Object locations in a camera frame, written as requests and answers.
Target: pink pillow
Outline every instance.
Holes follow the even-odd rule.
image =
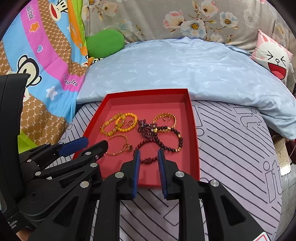
[[[293,57],[286,48],[258,29],[258,39],[251,59],[268,69],[285,85]]]

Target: red open mouth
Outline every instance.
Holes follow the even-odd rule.
[[[51,5],[51,11],[52,11],[52,15],[55,17],[55,18],[57,18],[57,12],[56,12],[56,10],[54,9],[54,6],[53,5]]]
[[[273,73],[280,80],[283,80],[285,78],[287,70],[284,67],[270,62],[268,62],[268,67],[270,72]]]

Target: red box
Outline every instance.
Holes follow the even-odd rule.
[[[130,91],[106,95],[84,132],[83,136],[89,139],[88,146],[92,146],[104,139],[109,140],[109,137],[100,133],[100,127],[119,112],[134,113],[138,116],[138,120],[146,119],[146,123],[152,123],[155,116],[164,112],[174,114],[177,119],[176,129],[183,137],[183,147],[177,153],[165,151],[165,157],[176,162],[179,170],[190,174],[196,180],[200,179],[195,121],[187,89]],[[132,117],[127,117],[126,123],[130,119],[133,120]],[[173,121],[166,120],[165,122],[163,119],[158,119],[157,124],[158,126],[172,126]],[[114,126],[115,121],[110,123],[105,128],[105,131],[111,131]],[[129,144],[133,145],[133,150],[144,140],[137,128],[138,125],[129,132],[116,132],[116,134],[124,134],[128,138]],[[158,138],[168,147],[178,147],[178,138],[170,131],[168,133],[158,133]],[[115,137],[108,143],[108,152],[115,153],[122,150],[126,140],[123,137]],[[159,147],[156,143],[145,144],[140,148],[141,159],[157,156],[158,149]],[[105,154],[97,163],[100,165],[103,178],[106,178],[119,171],[122,163],[132,159],[133,151],[123,152],[115,156]],[[141,164],[139,185],[146,188],[160,187],[157,162]]]

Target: light blue quilt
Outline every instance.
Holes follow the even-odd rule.
[[[101,101],[122,91],[187,88],[192,100],[254,106],[266,124],[296,138],[296,99],[249,56],[201,39],[129,44],[88,69],[77,102]]]

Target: brown patterned fabric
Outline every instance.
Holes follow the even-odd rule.
[[[4,51],[3,41],[1,40],[0,41],[0,74],[6,74],[8,71],[11,71],[11,68]]]
[[[52,115],[45,104],[31,94],[23,106],[21,130],[36,145],[57,143],[67,128],[66,119]]]
[[[68,64],[69,73],[81,77],[85,73],[86,67],[82,67],[71,60],[72,48],[63,32],[51,18],[48,0],[39,0],[38,4],[43,26],[50,43],[60,58]]]

